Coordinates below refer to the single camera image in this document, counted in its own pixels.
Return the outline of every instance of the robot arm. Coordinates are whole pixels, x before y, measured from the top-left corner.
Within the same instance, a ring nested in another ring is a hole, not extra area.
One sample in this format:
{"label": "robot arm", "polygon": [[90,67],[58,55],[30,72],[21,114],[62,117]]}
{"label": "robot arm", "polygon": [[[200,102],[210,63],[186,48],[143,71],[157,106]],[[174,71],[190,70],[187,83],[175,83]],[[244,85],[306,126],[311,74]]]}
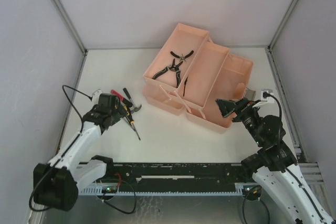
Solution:
{"label": "robot arm", "polygon": [[70,210],[82,191],[106,173],[107,164],[99,158],[92,159],[82,169],[76,169],[81,156],[97,141],[101,134],[127,111],[120,105],[116,95],[102,93],[98,104],[82,118],[82,127],[72,140],[47,164],[38,164],[34,169],[34,190],[29,200],[56,209]]}
{"label": "robot arm", "polygon": [[233,122],[242,122],[258,147],[258,153],[241,164],[246,177],[252,177],[277,203],[291,223],[335,224],[305,181],[290,148],[282,140],[286,134],[281,119],[259,116],[260,101],[216,100],[223,117],[236,113]]}

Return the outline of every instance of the screwdriver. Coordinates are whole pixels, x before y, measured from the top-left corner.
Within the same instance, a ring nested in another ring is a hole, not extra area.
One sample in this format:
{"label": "screwdriver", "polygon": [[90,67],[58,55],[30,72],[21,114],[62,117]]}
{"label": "screwdriver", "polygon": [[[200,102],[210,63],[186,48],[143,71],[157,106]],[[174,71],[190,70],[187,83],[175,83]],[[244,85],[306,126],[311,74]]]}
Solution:
{"label": "screwdriver", "polygon": [[130,111],[130,108],[127,107],[127,106],[125,106],[124,108],[125,108],[125,110],[127,111],[127,119],[128,119],[128,121],[129,121],[129,123],[130,123],[132,129],[136,132],[136,135],[138,136],[138,139],[141,140],[141,139],[140,139],[140,136],[139,136],[139,134],[138,134],[138,131],[137,131],[137,129],[136,129],[135,126],[134,126],[134,120],[133,120],[133,117],[132,117],[132,113],[131,113],[131,111]]}

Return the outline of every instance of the hand tool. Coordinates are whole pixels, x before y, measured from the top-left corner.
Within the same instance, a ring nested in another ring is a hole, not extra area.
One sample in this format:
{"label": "hand tool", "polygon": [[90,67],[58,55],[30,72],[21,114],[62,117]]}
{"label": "hand tool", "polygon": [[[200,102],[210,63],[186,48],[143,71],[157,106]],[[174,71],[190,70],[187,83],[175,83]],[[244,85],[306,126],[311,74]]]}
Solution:
{"label": "hand tool", "polygon": [[184,94],[185,94],[185,86],[187,85],[187,82],[188,82],[188,77],[187,77],[187,79],[185,79],[185,81],[184,81],[183,96],[184,96]]}
{"label": "hand tool", "polygon": [[133,104],[127,100],[125,97],[123,97],[121,94],[119,94],[118,92],[116,92],[116,90],[112,89],[111,90],[111,94],[115,94],[117,97],[119,97],[120,101],[123,102],[126,106],[128,106],[129,108],[133,106]]}
{"label": "hand tool", "polygon": [[127,107],[127,106],[125,106],[124,108],[125,108],[125,110],[127,111],[127,119],[128,119],[128,121],[129,121],[129,123],[130,123],[132,129],[136,132],[136,135],[138,136],[138,139],[141,140],[141,139],[140,139],[140,136],[139,136],[139,134],[138,134],[138,131],[137,131],[137,129],[136,129],[135,126],[134,126],[134,120],[133,120],[133,117],[132,117],[132,113],[131,113],[130,108]]}
{"label": "hand tool", "polygon": [[126,117],[123,118],[123,119],[124,119],[125,122],[127,122],[127,124],[128,124],[129,126],[131,126],[132,130],[133,130],[134,132],[136,132],[136,131],[134,130],[134,128],[133,128],[133,126],[132,126],[130,120],[128,119],[128,117],[126,116]]}
{"label": "hand tool", "polygon": [[163,75],[164,73],[167,73],[168,70],[176,72],[176,87],[178,87],[181,83],[181,71],[179,69],[180,65],[182,65],[183,61],[181,61],[179,64],[175,65],[175,59],[173,59],[173,63],[171,66],[167,66],[164,69],[162,69],[160,72],[157,72],[153,76],[153,80],[158,78],[159,76]]}
{"label": "hand tool", "polygon": [[173,51],[170,52],[170,54],[171,54],[172,56],[174,56],[174,57],[177,58],[177,59],[180,59],[180,62],[181,62],[181,61],[185,61],[185,59],[189,58],[191,55],[193,55],[193,53],[194,53],[194,50],[191,50],[191,52],[190,52],[189,54],[187,54],[186,56],[183,56],[183,55],[178,56],[178,55],[177,55],[176,53],[174,53]]}
{"label": "hand tool", "polygon": [[142,105],[140,104],[139,107],[135,106],[135,103],[133,102],[133,100],[132,100],[132,98],[131,98],[131,95],[129,94],[127,88],[123,88],[122,90],[125,92],[127,98],[130,99],[130,101],[133,103],[134,110],[136,109],[136,111],[139,111],[139,110],[141,109]]}

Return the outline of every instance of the gray wall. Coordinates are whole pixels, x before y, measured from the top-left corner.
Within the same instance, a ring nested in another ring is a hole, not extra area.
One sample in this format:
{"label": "gray wall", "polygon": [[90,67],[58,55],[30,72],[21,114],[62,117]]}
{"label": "gray wall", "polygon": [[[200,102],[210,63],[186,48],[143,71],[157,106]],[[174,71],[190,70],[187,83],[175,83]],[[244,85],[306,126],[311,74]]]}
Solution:
{"label": "gray wall", "polygon": [[274,54],[309,161],[336,210],[336,0],[301,0]]}
{"label": "gray wall", "polygon": [[62,0],[87,48],[162,47],[176,23],[220,45],[267,45],[291,0]]}
{"label": "gray wall", "polygon": [[0,0],[0,216],[24,223],[33,169],[55,152],[81,53],[50,0]]}

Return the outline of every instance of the toolbox compartment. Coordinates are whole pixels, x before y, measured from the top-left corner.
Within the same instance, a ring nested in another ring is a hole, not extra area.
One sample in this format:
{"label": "toolbox compartment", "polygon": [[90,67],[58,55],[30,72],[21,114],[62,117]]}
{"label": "toolbox compartment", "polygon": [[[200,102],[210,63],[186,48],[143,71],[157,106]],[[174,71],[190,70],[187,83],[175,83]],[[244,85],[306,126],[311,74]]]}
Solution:
{"label": "toolbox compartment", "polygon": [[232,114],[223,118],[215,102],[216,99],[240,100],[244,97],[253,62],[246,58],[229,54],[211,89],[202,109],[187,108],[188,120],[218,133],[224,133],[232,124]]}
{"label": "toolbox compartment", "polygon": [[[197,59],[199,51],[205,41],[208,40],[209,32],[194,28],[191,26],[178,24],[174,29],[173,33],[164,44],[158,55],[155,57],[151,65],[147,68],[144,73],[144,78],[147,83],[153,86],[161,86],[168,92],[176,91],[181,88],[190,72],[190,69]],[[167,66],[171,66],[173,59],[175,59],[175,64],[178,64],[179,59],[174,58],[170,52],[175,54],[187,55],[191,51],[194,53],[185,60],[180,66],[181,70],[181,84],[176,87],[176,72],[168,71],[167,73],[159,76],[156,80],[153,80],[153,76],[164,69]]]}
{"label": "toolbox compartment", "polygon": [[174,115],[180,115],[183,112],[184,105],[173,101],[161,86],[153,86],[148,83],[143,88],[142,94],[150,105],[159,109]]}
{"label": "toolbox compartment", "polygon": [[188,75],[184,96],[184,83],[178,93],[188,107],[202,109],[205,106],[229,51],[227,47],[205,42]]}

